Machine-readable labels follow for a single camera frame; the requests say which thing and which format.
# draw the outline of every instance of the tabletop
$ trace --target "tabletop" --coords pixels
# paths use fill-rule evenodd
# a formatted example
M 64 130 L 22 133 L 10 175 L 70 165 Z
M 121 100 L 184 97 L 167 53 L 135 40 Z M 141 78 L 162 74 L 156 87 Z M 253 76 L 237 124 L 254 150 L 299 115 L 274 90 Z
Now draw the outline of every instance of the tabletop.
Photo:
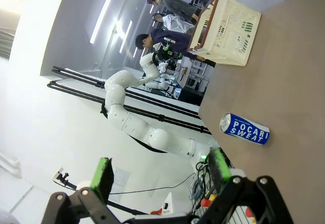
M 236 168 L 274 178 L 295 223 L 325 223 L 325 0 L 262 12 L 245 67 L 216 65 L 199 116 Z M 264 146 L 219 131 L 225 112 L 270 128 Z

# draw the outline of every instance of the white wall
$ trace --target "white wall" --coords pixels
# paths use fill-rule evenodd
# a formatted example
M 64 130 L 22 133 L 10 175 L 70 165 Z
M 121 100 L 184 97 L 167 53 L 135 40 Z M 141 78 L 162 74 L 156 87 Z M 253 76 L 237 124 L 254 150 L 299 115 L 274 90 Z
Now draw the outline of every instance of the white wall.
M 31 183 L 16 178 L 0 167 L 0 210 L 12 213 L 32 188 Z
M 106 70 L 110 67 L 116 68 L 117 66 L 127 66 L 130 68 L 139 69 L 139 60 L 142 54 L 142 50 L 138 50 L 136 56 L 133 58 L 135 51 L 135 37 L 138 34 L 148 34 L 153 29 L 153 20 L 151 15 L 155 12 L 162 11 L 163 6 L 155 6 L 151 13 L 151 5 L 146 4 L 146 0 L 113 0 L 115 2 L 123 1 L 123 7 L 119 10 L 120 20 L 123 30 L 127 29 L 129 21 L 132 20 L 133 24 L 128 34 L 124 50 L 120 54 L 119 48 L 122 43 L 122 39 L 112 40 L 112 44 L 108 46 L 105 53 L 102 70 L 103 78 L 108 78 Z
M 63 190 L 50 181 L 60 166 L 78 183 L 92 177 L 101 156 L 130 172 L 125 191 L 178 184 L 192 173 L 188 161 L 148 151 L 109 125 L 97 103 L 46 87 L 40 67 L 60 1 L 29 0 L 10 61 L 0 60 L 0 150 L 16 156 L 23 178 L 49 193 Z M 172 190 L 174 204 L 185 211 L 186 185 Z M 149 212 L 161 207 L 169 191 L 125 195 L 121 203 Z
M 33 187 L 12 214 L 21 224 L 40 224 L 50 196 L 41 188 Z
M 0 8 L 0 28 L 8 33 L 15 34 L 20 14 Z
M 90 37 L 106 0 L 62 0 L 47 43 L 41 75 L 53 66 L 79 72 L 96 70 L 102 64 L 114 27 L 110 3 L 94 44 Z

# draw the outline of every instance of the metal rod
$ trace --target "metal rod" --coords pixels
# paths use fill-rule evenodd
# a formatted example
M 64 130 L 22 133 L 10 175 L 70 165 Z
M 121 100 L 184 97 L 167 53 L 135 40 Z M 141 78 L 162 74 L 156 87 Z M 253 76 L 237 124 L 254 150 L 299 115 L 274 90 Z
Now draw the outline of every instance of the metal rod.
M 75 73 L 73 71 L 66 70 L 65 68 L 59 68 L 59 67 L 56 67 L 56 66 L 53 66 L 53 68 L 54 69 L 57 69 L 57 70 L 64 71 L 66 73 L 70 73 L 70 74 L 75 75 L 75 76 L 79 76 L 79 77 L 84 78 L 84 79 L 88 79 L 88 80 L 93 81 L 93 82 L 96 82 L 98 84 L 105 85 L 105 81 L 101 81 L 101 80 L 98 80 L 98 79 L 95 79 L 95 78 L 91 78 L 91 77 L 88 77 L 88 76 L 83 75 L 83 74 L 80 74 L 80 73 Z
M 195 111 L 191 111 L 191 110 L 185 109 L 185 108 L 183 108 L 183 107 L 180 107 L 180 106 L 176 106 L 176 105 L 170 104 L 170 103 L 168 103 L 168 102 L 163 102 L 163 101 L 161 101 L 161 100 L 158 100 L 158 99 L 155 99 L 155 98 L 152 98 L 152 97 L 146 96 L 146 95 L 144 95 L 144 94 L 139 94 L 139 93 L 136 93 L 136 92 L 134 92 L 134 91 L 130 91 L 130 90 L 126 90 L 126 91 L 127 91 L 128 93 L 131 93 L 131 94 L 137 95 L 137 96 L 139 96 L 139 97 L 143 97 L 143 98 L 146 98 L 146 99 L 148 99 L 148 100 L 152 100 L 152 101 L 155 101 L 155 102 L 158 102 L 158 103 L 163 103 L 164 105 L 167 105 L 167 106 L 170 106 L 170 107 L 174 107 L 174 108 L 176 108 L 176 109 L 183 110 L 183 111 L 186 111 L 186 112 L 191 113 L 191 114 L 194 114 L 194 115 L 198 115 L 198 113 L 195 112 Z
M 173 108 L 173 107 L 169 107 L 169 106 L 166 106 L 166 105 L 163 105 L 163 104 L 159 104 L 159 103 L 154 102 L 154 101 L 149 102 L 147 99 L 142 98 L 142 97 L 137 97 L 136 95 L 129 94 L 129 95 L 127 95 L 127 96 L 130 97 L 130 98 L 136 99 L 136 100 L 141 100 L 141 101 L 143 101 L 143 102 L 150 103 L 150 104 L 155 105 L 155 106 L 163 107 L 163 108 L 165 108 L 165 109 L 169 109 L 169 110 L 172 110 L 172 111 L 175 111 L 175 112 L 181 113 L 181 114 L 183 114 L 183 115 L 187 115 L 187 116 L 191 116 L 191 117 L 194 117 L 194 118 L 200 119 L 199 116 L 196 116 L 196 115 L 194 115 L 194 114 L 190 114 L 190 113 L 188 113 L 188 112 L 184 112 L 184 111 L 182 111 L 182 110 L 175 109 L 175 108 Z
M 127 208 L 127 207 L 125 207 L 123 205 L 116 204 L 116 203 L 114 203 L 112 201 L 109 201 L 109 200 L 107 201 L 107 204 L 109 206 L 112 206 L 112 207 L 117 208 L 119 210 L 123 210 L 125 212 L 131 213 L 132 215 L 148 215 L 147 213 L 144 213 L 142 211 L 133 210 L 133 209 Z
M 79 74 L 79 73 L 75 73 L 73 71 L 70 71 L 70 70 L 66 70 L 64 68 L 60 68 L 60 67 L 56 67 L 56 66 L 53 66 L 54 69 L 52 69 L 52 72 L 54 73 L 57 73 L 57 74 L 61 74 L 63 76 L 67 76 L 69 78 L 73 78 L 73 79 L 76 79 L 78 81 L 81 81 L 81 82 L 85 82 L 85 83 L 88 83 L 88 84 L 91 84 L 91 85 L 94 85 L 96 87 L 100 87 L 100 88 L 104 88 L 104 85 L 105 85 L 105 82 L 104 81 L 101 81 L 101 80 L 97 80 L 95 78 L 90 78 L 90 77 L 87 77 L 83 74 Z M 146 96 L 144 94 L 140 94 L 140 93 L 136 93 L 134 91 L 130 91 L 130 90 L 125 90 L 125 93 L 126 93 L 126 96 L 128 96 L 127 93 L 130 93 L 130 94 L 134 94 L 136 96 L 139 96 L 139 97 L 143 97 L 143 98 L 146 98 L 148 100 L 151 100 L 151 101 L 154 101 L 154 102 L 158 102 L 158 103 L 161 103 L 163 105 L 166 105 L 166 106 L 169 106 L 169 107 L 172 107 L 172 108 L 176 108 L 178 110 L 182 110 L 182 111 L 185 111 L 185 112 L 188 112 L 188 113 L 191 113 L 191 114 L 194 114 L 196 116 L 194 116 L 195 118 L 198 118 L 200 119 L 200 117 L 198 117 L 198 113 L 195 112 L 195 111 L 191 111 L 191 110 L 188 110 L 188 109 L 185 109 L 183 107 L 180 107 L 180 106 L 176 106 L 176 105 L 173 105 L 173 104 L 170 104 L 168 102 L 163 102 L 161 100 L 158 100 L 158 99 L 155 99 L 155 98 L 152 98 L 152 97 L 149 97 L 149 96 Z
M 84 99 L 88 99 L 88 100 L 91 100 L 91 101 L 94 101 L 94 102 L 98 102 L 98 103 L 101 103 L 101 104 L 105 102 L 104 98 L 101 98 L 101 97 L 98 97 L 98 96 L 95 96 L 95 95 L 92 95 L 92 94 L 88 94 L 88 93 L 85 93 L 85 92 L 82 92 L 82 91 L 78 91 L 76 89 L 72 89 L 72 88 L 66 87 L 64 85 L 57 84 L 56 82 L 57 81 L 51 81 L 47 86 L 50 87 L 50 88 L 53 88 L 53 89 L 56 89 L 56 90 L 59 90 L 59 91 L 62 91 L 62 92 L 66 92 L 68 94 L 75 95 L 75 96 L 78 96 L 78 97 L 81 97 L 81 98 L 84 98 Z M 205 133 L 205 134 L 211 134 L 206 127 L 201 126 L 201 125 L 196 125 L 196 124 L 193 124 L 193 123 L 190 123 L 190 122 L 178 120 L 178 119 L 175 119 L 175 118 L 172 118 L 172 117 L 167 117 L 167 116 L 164 116 L 162 114 L 157 114 L 157 113 L 154 113 L 154 112 L 142 110 L 142 109 L 132 107 L 132 106 L 128 106 L 128 105 L 124 105 L 124 108 L 127 111 L 130 111 L 130 112 L 133 112 L 133 113 L 136 113 L 136 114 L 139 114 L 139 115 L 147 116 L 147 117 L 159 120 L 159 121 L 164 121 L 164 122 L 167 122 L 167 123 L 170 123 L 170 124 L 182 126 L 182 127 L 185 127 L 185 128 L 191 129 L 191 130 L 195 130 L 195 131 L 198 131 L 198 132 L 201 132 L 201 133 Z
M 75 76 L 75 75 L 72 75 L 72 74 L 66 74 L 66 73 L 63 73 L 63 72 L 60 71 L 60 70 L 52 69 L 52 72 L 54 72 L 54 73 L 58 73 L 58 74 L 61 74 L 61 75 L 63 75 L 63 76 L 69 77 L 69 78 L 73 78 L 73 79 L 79 80 L 79 81 L 84 82 L 84 83 L 88 83 L 88 84 L 94 85 L 94 86 L 99 87 L 99 88 L 102 88 L 102 87 L 103 87 L 103 85 L 101 85 L 101 84 L 94 83 L 94 82 L 92 82 L 92 81 L 90 81 L 90 80 L 84 80 L 84 79 L 79 78 L 79 77 L 77 77 L 77 76 Z

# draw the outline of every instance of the dark shirt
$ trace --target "dark shirt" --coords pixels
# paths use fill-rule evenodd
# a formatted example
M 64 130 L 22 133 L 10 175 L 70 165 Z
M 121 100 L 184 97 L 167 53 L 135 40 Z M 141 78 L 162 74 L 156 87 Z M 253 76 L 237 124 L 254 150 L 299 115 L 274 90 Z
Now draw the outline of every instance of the dark shirt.
M 175 13 L 176 15 L 186 19 L 187 21 L 192 21 L 192 15 L 198 10 L 197 7 L 191 6 L 182 0 L 160 0 L 161 4 L 164 5 L 169 11 Z
M 164 38 L 168 38 L 175 41 L 175 44 L 170 45 L 170 50 L 172 52 L 182 53 L 184 56 L 187 56 L 190 59 L 196 58 L 196 55 L 193 55 L 187 51 L 188 44 L 191 40 L 191 35 L 174 31 L 165 31 L 163 29 L 154 29 L 150 35 L 154 44 L 161 42 L 166 43 Z

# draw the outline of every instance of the white shirt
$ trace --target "white shirt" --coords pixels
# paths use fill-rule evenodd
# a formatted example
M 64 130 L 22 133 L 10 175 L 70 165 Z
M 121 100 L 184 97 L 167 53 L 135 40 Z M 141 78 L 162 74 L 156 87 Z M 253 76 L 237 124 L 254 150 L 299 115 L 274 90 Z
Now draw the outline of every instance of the white shirt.
M 166 15 L 162 17 L 164 22 L 164 26 L 169 31 L 179 32 L 179 33 L 186 33 L 190 28 L 195 27 L 193 24 L 189 22 L 183 21 L 180 16 L 174 16 L 172 14 Z

